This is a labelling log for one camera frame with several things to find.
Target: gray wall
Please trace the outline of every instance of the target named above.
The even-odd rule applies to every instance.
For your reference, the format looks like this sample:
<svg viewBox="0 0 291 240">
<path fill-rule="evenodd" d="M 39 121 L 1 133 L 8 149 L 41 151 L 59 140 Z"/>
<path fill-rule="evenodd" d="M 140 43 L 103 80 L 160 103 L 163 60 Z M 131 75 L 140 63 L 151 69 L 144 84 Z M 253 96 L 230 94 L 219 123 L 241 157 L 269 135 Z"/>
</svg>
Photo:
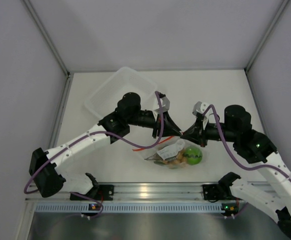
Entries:
<svg viewBox="0 0 291 240">
<path fill-rule="evenodd" d="M 19 0 L 0 0 L 0 240 L 12 239 L 31 153 L 46 148 L 65 76 Z"/>
<path fill-rule="evenodd" d="M 282 0 L 30 0 L 71 71 L 243 69 Z"/>
<path fill-rule="evenodd" d="M 248 76 L 266 131 L 291 170 L 291 4 Z"/>
</svg>

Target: bag contents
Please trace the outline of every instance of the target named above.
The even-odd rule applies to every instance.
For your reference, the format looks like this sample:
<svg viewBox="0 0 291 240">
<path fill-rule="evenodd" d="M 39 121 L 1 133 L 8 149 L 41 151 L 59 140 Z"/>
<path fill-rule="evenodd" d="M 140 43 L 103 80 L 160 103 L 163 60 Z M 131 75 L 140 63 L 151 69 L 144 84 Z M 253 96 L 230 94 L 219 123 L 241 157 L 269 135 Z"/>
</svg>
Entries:
<svg viewBox="0 0 291 240">
<path fill-rule="evenodd" d="M 198 146 L 179 137 L 167 138 L 150 149 L 135 149 L 144 160 L 170 169 L 196 165 L 202 160 L 202 151 Z"/>
</svg>

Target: gray floor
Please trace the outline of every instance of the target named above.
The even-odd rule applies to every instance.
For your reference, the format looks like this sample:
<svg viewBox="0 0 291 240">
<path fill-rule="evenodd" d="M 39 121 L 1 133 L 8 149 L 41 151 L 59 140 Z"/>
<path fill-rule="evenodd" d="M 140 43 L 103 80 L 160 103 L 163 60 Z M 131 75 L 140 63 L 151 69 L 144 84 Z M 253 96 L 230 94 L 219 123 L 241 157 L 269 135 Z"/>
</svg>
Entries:
<svg viewBox="0 0 291 240">
<path fill-rule="evenodd" d="M 288 239 L 268 216 L 250 205 L 235 220 L 198 213 L 103 214 L 90 221 L 69 215 L 36 213 L 28 240 Z"/>
</svg>

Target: white plastic container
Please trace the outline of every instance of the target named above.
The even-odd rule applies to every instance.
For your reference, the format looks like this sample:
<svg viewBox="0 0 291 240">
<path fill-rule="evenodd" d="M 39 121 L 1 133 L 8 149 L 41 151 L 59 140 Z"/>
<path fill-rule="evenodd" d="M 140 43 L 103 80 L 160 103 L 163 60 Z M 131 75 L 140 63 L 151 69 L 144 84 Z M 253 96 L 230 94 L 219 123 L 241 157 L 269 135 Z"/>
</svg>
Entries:
<svg viewBox="0 0 291 240">
<path fill-rule="evenodd" d="M 151 79 L 129 67 L 122 67 L 87 97 L 84 106 L 98 119 L 102 119 L 115 110 L 124 94 L 139 94 L 141 107 L 144 108 L 150 98 L 155 96 L 157 89 L 158 85 Z"/>
</svg>

